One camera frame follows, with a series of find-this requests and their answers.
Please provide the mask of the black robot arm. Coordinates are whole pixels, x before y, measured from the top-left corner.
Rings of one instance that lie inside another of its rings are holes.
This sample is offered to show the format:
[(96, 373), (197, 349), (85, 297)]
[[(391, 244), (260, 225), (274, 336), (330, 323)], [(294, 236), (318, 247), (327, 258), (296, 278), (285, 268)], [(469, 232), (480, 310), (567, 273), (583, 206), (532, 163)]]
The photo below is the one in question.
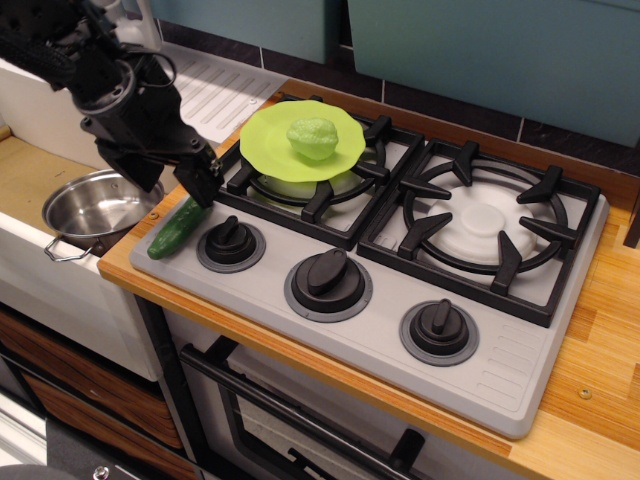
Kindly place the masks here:
[(224, 183), (213, 148), (180, 114), (175, 65), (162, 53), (121, 42), (92, 1), (4, 1), (1, 57), (70, 92), (81, 128), (104, 161), (150, 191), (165, 166), (203, 208)]

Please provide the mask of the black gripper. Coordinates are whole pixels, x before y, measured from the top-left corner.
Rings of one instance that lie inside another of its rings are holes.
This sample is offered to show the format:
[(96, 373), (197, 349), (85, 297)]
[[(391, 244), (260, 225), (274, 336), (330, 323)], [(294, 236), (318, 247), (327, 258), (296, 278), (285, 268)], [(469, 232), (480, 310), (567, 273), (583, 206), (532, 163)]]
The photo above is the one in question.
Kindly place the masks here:
[(150, 192), (166, 165), (202, 208), (224, 184), (208, 142), (180, 114), (181, 97), (157, 62), (109, 62), (79, 73), (82, 128), (95, 136), (100, 157), (139, 189)]

